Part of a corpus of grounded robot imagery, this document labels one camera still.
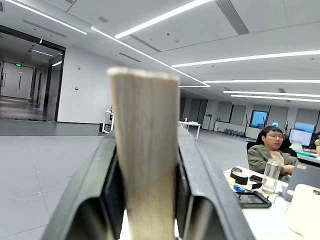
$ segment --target gray laptop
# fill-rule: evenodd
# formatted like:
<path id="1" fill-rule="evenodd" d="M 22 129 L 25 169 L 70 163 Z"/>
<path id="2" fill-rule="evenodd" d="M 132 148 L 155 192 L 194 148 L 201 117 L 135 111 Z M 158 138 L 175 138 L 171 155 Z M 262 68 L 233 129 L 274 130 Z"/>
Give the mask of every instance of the gray laptop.
<path id="1" fill-rule="evenodd" d="M 296 162 L 287 191 L 294 191 L 298 184 L 306 184 L 318 189 L 320 188 L 319 160 L 299 159 Z M 291 202 L 292 196 L 285 192 L 284 199 Z"/>

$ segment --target corridor ceiling light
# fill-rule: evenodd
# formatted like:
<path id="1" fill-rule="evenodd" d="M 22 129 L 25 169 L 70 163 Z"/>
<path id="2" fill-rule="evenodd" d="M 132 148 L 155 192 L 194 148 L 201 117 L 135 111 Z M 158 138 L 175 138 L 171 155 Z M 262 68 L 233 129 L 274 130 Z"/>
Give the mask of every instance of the corridor ceiling light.
<path id="1" fill-rule="evenodd" d="M 212 80 L 203 81 L 207 84 L 254 84 L 254 83 L 283 83 L 283 84 L 320 84 L 320 80 L 301 80 L 301 79 L 262 79 L 262 80 Z"/>
<path id="2" fill-rule="evenodd" d="M 267 92 L 267 91 L 223 91 L 224 94 L 254 94 L 254 95 L 275 95 L 275 96 L 293 96 L 320 98 L 318 94 L 287 93 L 287 92 Z"/>
<path id="3" fill-rule="evenodd" d="M 53 55 L 50 55 L 48 53 L 45 53 L 45 52 L 42 52 L 42 51 L 37 51 L 37 50 L 33 50 L 32 51 L 36 52 L 36 53 L 40 53 L 40 54 L 44 54 L 44 55 L 47 55 L 47 56 L 50 56 L 50 57 L 53 57 Z"/>
<path id="4" fill-rule="evenodd" d="M 62 61 L 58 61 L 57 63 L 52 64 L 52 67 L 58 66 L 58 65 L 60 65 L 60 64 L 62 64 Z"/>
<path id="5" fill-rule="evenodd" d="M 153 18 L 153 19 L 151 19 L 149 21 L 146 21 L 146 22 L 144 22 L 144 23 L 142 23 L 142 24 L 140 24 L 138 26 L 135 26 L 135 27 L 133 27 L 133 28 L 131 28 L 129 30 L 121 32 L 121 33 L 115 35 L 114 37 L 116 39 L 123 38 L 124 36 L 133 34 L 133 33 L 137 32 L 137 31 L 140 31 L 141 29 L 145 29 L 145 28 L 150 27 L 150 26 L 152 26 L 154 24 L 162 22 L 163 20 L 169 19 L 169 18 L 171 18 L 173 16 L 176 16 L 178 14 L 186 12 L 186 11 L 188 11 L 190 9 L 194 9 L 194 8 L 196 8 L 198 6 L 201 6 L 201 5 L 206 4 L 208 2 L 211 2 L 211 1 L 213 1 L 213 0 L 194 0 L 194 1 L 189 2 L 189 3 L 187 3 L 187 4 L 183 5 L 183 6 L 180 6 L 178 8 L 175 8 L 175 9 L 171 10 L 171 11 L 168 11 L 168 12 L 166 12 L 166 13 L 160 15 L 160 16 L 157 16 L 157 17 L 155 17 L 155 18 Z"/>
<path id="6" fill-rule="evenodd" d="M 280 97 L 280 96 L 231 95 L 231 97 L 234 97 L 234 98 L 249 98 L 249 99 L 291 100 L 291 101 L 301 101 L 301 102 L 313 102 L 313 103 L 320 103 L 320 99 L 294 98 L 294 97 Z"/>
<path id="7" fill-rule="evenodd" d="M 71 26 L 71 25 L 69 25 L 69 24 L 67 24 L 67 23 L 65 23 L 65 22 L 63 22 L 63 21 L 60 21 L 60 20 L 58 20 L 58 19 L 56 19 L 56 18 L 53 18 L 52 16 L 49 16 L 49 15 L 47 15 L 47 14 L 44 14 L 44 13 L 38 11 L 38 10 L 35 10 L 35 9 L 31 8 L 31 7 L 28 7 L 28 6 L 26 6 L 26 5 L 23 5 L 23 4 L 19 3 L 19 2 L 16 2 L 16 1 L 13 1 L 13 0 L 6 0 L 6 1 L 9 2 L 9 3 L 12 3 L 12 4 L 14 4 L 14 5 L 17 5 L 17 6 L 21 7 L 21 8 L 23 8 L 23 9 L 29 10 L 29 11 L 31 11 L 31 12 L 33 12 L 33 13 L 35 13 L 35 14 L 38 14 L 38 15 L 40 15 L 40 16 L 42 16 L 42 17 L 45 17 L 45 18 L 47 18 L 47 19 L 50 19 L 50 20 L 52 20 L 52 21 L 54 21 L 54 22 L 56 22 L 56 23 L 58 23 L 58 24 L 64 25 L 64 26 L 66 26 L 66 27 L 68 27 L 68 28 L 70 28 L 70 29 L 76 30 L 76 31 L 78 31 L 79 33 L 82 33 L 82 34 L 84 34 L 84 35 L 87 35 L 87 34 L 88 34 L 88 33 L 86 33 L 85 31 L 82 31 L 82 30 L 80 30 L 80 29 L 78 29 L 78 28 L 76 28 L 76 27 L 74 27 L 74 26 Z"/>
<path id="8" fill-rule="evenodd" d="M 178 88 L 210 88 L 209 86 L 178 86 Z"/>
<path id="9" fill-rule="evenodd" d="M 320 50 L 282 52 L 282 53 L 272 53 L 272 54 L 264 54 L 264 55 L 223 58 L 223 59 L 216 59 L 216 60 L 209 60 L 209 61 L 196 61 L 196 62 L 189 62 L 189 63 L 181 63 L 181 64 L 172 65 L 172 67 L 173 68 L 180 68 L 180 67 L 189 67 L 189 66 L 197 66 L 197 65 L 205 65 L 205 64 L 228 63 L 228 62 L 244 61 L 244 60 L 272 59 L 272 58 L 319 55 L 319 54 L 320 54 Z"/>
<path id="10" fill-rule="evenodd" d="M 140 51 L 140 50 L 138 50 L 138 49 L 135 49 L 134 47 L 132 47 L 132 46 L 130 46 L 130 45 L 128 45 L 128 44 L 126 44 L 126 43 L 118 40 L 118 39 L 115 39 L 113 36 L 110 36 L 110 35 L 106 34 L 105 32 L 98 30 L 98 29 L 95 28 L 94 26 L 92 26 L 91 29 L 92 29 L 93 31 L 95 31 L 95 32 L 97 32 L 97 33 L 99 33 L 99 34 L 107 37 L 108 39 L 111 39 L 111 40 L 113 40 L 113 41 L 115 41 L 115 42 L 117 42 L 117 43 L 119 43 L 119 44 L 121 44 L 121 45 L 123 45 L 123 46 L 125 46 L 125 47 L 127 47 L 127 48 L 129 48 L 129 49 L 131 49 L 131 50 L 133 50 L 133 51 L 135 51 L 135 52 L 137 52 L 137 53 L 139 53 L 139 54 L 141 54 L 141 55 L 143 55 L 143 56 L 145 56 L 145 57 L 147 57 L 147 58 L 149 58 L 149 59 L 151 59 L 151 60 L 153 60 L 153 61 L 155 61 L 155 62 L 157 62 L 157 63 L 159 63 L 159 64 L 161 64 L 161 65 L 163 65 L 163 66 L 165 66 L 165 67 L 167 67 L 167 68 L 169 68 L 169 69 L 171 69 L 171 70 L 176 71 L 176 72 L 179 73 L 179 74 L 182 74 L 182 75 L 184 75 L 184 76 L 186 76 L 186 77 L 188 77 L 188 78 L 190 78 L 190 79 L 192 79 L 192 80 L 195 80 L 196 82 L 198 82 L 198 83 L 200 83 L 200 84 L 203 85 L 203 86 L 200 86 L 200 87 L 202 87 L 202 88 L 210 88 L 210 87 L 211 87 L 210 85 L 208 85 L 208 84 L 206 84 L 206 83 L 203 83 L 203 82 L 200 81 L 199 79 L 196 79 L 195 77 L 190 76 L 190 75 L 184 73 L 183 71 L 180 71 L 180 70 L 178 70 L 178 69 L 175 69 L 175 68 L 173 68 L 172 66 L 170 66 L 170 65 L 168 65 L 168 64 L 165 64 L 164 62 L 162 62 L 162 61 L 160 61 L 160 60 L 158 60 L 158 59 L 155 59 L 154 57 L 149 56 L 148 54 L 146 54 L 146 53 L 144 53 L 144 52 L 142 52 L 142 51 Z"/>

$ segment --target wooden stick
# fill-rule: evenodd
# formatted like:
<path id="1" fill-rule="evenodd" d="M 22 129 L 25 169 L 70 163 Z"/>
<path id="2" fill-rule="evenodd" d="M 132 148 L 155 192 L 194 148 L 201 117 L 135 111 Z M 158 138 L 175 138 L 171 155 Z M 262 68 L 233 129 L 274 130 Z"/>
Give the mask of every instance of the wooden stick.
<path id="1" fill-rule="evenodd" d="M 173 240 L 179 79 L 128 68 L 108 76 L 131 240 Z"/>

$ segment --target phone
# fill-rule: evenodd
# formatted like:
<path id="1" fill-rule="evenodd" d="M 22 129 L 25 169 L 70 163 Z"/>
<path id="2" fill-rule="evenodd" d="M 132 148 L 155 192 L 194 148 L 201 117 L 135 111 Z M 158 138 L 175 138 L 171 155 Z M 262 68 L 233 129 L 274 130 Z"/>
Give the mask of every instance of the phone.
<path id="1" fill-rule="evenodd" d="M 249 178 L 250 181 L 252 182 L 255 182 L 257 184 L 262 184 L 262 180 L 263 178 L 262 177 L 259 177 L 257 175 L 252 175 L 250 178 Z"/>

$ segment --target man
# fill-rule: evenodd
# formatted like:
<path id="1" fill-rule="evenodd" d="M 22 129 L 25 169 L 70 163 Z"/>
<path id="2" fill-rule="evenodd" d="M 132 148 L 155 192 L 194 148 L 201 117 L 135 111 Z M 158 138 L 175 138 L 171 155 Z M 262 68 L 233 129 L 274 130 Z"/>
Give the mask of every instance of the man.
<path id="1" fill-rule="evenodd" d="M 312 140 L 311 141 L 315 141 L 311 146 L 310 146 L 310 152 L 316 154 L 317 153 L 317 145 L 316 142 L 317 140 L 319 140 L 320 138 L 320 131 L 318 133 L 316 133 L 316 140 Z"/>
<path id="2" fill-rule="evenodd" d="M 315 140 L 314 145 L 316 153 L 320 156 L 320 139 Z"/>
<path id="3" fill-rule="evenodd" d="M 268 159 L 275 159 L 281 165 L 279 180 L 288 183 L 294 171 L 296 157 L 278 150 L 284 140 L 282 131 L 275 126 L 266 126 L 261 131 L 263 144 L 255 145 L 248 151 L 249 167 L 263 174 Z"/>

